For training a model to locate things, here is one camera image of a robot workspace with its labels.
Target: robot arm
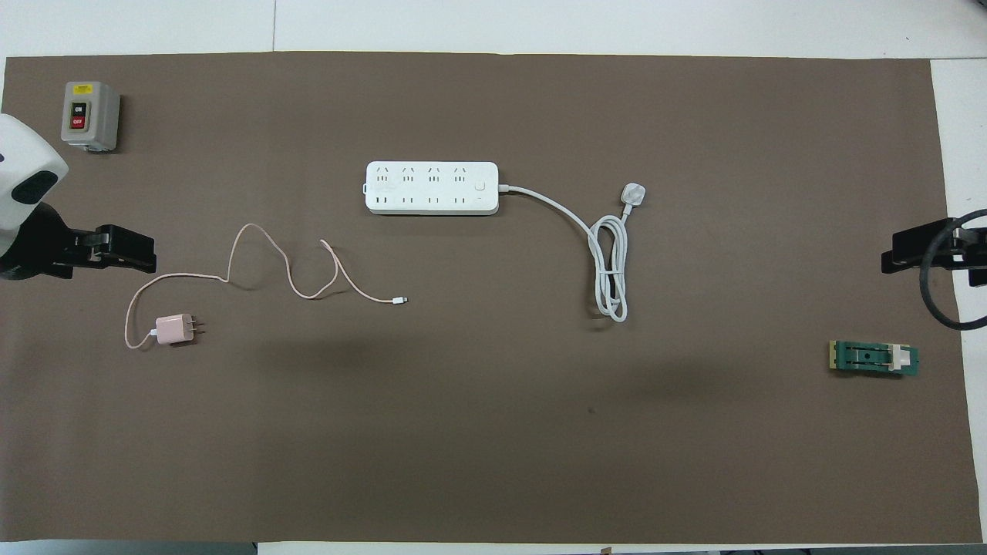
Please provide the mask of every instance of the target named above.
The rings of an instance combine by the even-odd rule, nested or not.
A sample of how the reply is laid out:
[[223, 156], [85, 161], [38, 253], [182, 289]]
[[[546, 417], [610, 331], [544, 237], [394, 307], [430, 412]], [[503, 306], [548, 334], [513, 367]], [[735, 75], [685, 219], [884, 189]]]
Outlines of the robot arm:
[[0, 278], [72, 278], [77, 267], [154, 273], [154, 239], [115, 225], [69, 229], [42, 202], [67, 173], [65, 161], [44, 139], [0, 114]]

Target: power strip socket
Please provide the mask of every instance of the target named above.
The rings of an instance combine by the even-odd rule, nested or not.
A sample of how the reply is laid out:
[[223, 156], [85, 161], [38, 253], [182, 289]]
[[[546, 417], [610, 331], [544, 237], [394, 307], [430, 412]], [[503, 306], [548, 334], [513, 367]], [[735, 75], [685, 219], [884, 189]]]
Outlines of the power strip socket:
[[493, 162], [367, 164], [364, 201], [375, 214], [490, 215], [499, 203]]

